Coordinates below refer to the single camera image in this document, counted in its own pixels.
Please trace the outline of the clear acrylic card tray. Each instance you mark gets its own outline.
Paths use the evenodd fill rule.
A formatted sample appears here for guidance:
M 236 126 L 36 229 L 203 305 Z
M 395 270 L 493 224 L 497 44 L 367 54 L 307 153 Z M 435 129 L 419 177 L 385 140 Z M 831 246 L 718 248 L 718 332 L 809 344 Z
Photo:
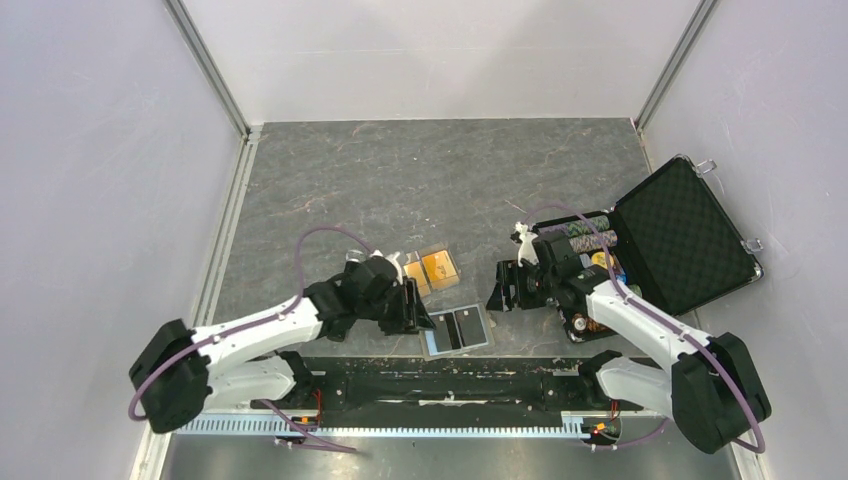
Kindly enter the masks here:
M 421 297 L 460 283 L 460 269 L 447 243 L 439 242 L 423 249 L 400 252 L 398 262 L 403 274 L 415 280 Z

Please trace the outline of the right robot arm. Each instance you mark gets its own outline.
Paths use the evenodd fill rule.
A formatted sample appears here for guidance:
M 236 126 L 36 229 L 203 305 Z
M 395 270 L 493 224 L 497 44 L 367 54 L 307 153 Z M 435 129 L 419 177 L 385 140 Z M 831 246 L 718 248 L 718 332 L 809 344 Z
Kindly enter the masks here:
M 567 325 L 593 320 L 636 346 L 651 365 L 607 350 L 585 362 L 577 392 L 591 408 L 624 401 L 674 422 L 697 449 L 712 454 L 753 434 L 747 449 L 765 449 L 761 423 L 773 413 L 746 344 L 726 332 L 692 328 L 644 298 L 600 265 L 586 266 L 561 231 L 542 234 L 518 223 L 513 260 L 499 262 L 490 310 L 554 306 Z

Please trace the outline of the beige leather card holder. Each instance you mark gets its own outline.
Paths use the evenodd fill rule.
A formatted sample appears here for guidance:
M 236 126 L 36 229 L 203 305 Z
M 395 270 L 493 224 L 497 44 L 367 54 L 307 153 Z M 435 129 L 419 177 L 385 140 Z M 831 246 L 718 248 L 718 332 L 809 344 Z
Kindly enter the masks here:
M 458 356 L 494 344 L 491 320 L 482 304 L 429 314 L 435 328 L 420 333 L 426 360 Z

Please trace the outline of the black card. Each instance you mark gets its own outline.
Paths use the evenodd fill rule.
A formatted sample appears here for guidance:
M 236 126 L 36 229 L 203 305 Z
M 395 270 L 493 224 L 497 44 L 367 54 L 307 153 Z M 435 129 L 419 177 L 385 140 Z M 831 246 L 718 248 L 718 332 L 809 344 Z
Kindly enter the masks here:
M 475 347 L 488 342 L 483 317 L 477 307 L 457 310 L 455 319 L 463 347 Z
M 435 320 L 435 351 L 439 354 L 458 350 L 462 347 L 461 338 L 453 313 L 444 313 Z

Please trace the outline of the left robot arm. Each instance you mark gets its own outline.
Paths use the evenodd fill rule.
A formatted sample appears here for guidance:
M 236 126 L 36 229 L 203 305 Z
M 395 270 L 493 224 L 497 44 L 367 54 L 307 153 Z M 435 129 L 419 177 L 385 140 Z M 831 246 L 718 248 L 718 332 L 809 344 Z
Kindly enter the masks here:
M 133 421 L 170 433 L 202 412 L 253 401 L 306 405 L 314 381 L 294 347 L 341 342 L 360 320 L 387 335 L 433 330 L 415 279 L 392 256 L 348 261 L 341 273 L 294 297 L 225 323 L 190 328 L 162 324 L 129 369 Z

